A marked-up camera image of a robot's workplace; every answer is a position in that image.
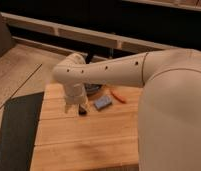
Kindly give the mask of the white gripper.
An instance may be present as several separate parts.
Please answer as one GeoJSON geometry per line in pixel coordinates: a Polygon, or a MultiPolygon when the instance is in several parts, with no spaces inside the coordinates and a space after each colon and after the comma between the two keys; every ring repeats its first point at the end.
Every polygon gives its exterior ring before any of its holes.
{"type": "MultiPolygon", "coordinates": [[[[64,112],[67,114],[72,104],[83,104],[86,102],[86,91],[82,83],[78,84],[66,84],[64,88],[64,98],[66,103],[64,106],[64,112]]],[[[84,107],[78,107],[78,113],[80,115],[86,115],[87,111],[84,107]]]]}

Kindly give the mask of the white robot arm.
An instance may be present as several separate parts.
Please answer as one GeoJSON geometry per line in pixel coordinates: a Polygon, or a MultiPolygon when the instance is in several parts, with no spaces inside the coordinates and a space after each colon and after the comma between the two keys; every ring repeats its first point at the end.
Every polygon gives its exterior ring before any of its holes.
{"type": "Polygon", "coordinates": [[[201,51],[152,51],[91,64],[74,53],[53,75],[68,104],[85,102],[85,83],[141,87],[139,170],[201,171],[201,51]]]}

